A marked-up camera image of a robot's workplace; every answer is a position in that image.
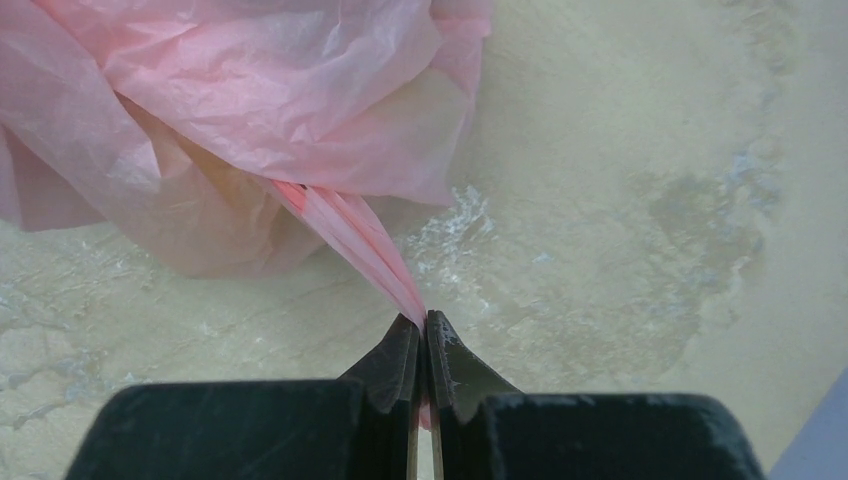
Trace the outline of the pink plastic bag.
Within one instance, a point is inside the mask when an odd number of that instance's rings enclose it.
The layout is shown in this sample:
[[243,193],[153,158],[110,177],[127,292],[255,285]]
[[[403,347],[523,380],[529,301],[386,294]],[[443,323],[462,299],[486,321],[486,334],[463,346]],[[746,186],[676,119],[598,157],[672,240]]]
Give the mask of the pink plastic bag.
[[446,205],[489,1],[5,1],[1,217],[108,221],[192,276],[268,274],[320,243],[411,322],[377,217]]

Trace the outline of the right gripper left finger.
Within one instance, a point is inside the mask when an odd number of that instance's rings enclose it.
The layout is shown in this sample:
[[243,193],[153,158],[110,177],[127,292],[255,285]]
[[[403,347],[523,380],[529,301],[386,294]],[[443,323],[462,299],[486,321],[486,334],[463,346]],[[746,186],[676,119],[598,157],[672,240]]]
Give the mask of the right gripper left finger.
[[421,336],[398,317],[336,379],[140,384],[100,410],[70,479],[412,479]]

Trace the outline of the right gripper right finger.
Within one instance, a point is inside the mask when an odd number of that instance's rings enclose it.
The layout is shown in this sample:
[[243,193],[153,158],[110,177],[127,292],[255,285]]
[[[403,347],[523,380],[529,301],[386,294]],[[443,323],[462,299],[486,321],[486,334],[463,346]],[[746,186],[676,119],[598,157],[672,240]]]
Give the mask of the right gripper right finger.
[[687,393],[524,393],[447,317],[426,322],[439,479],[761,479],[737,419]]

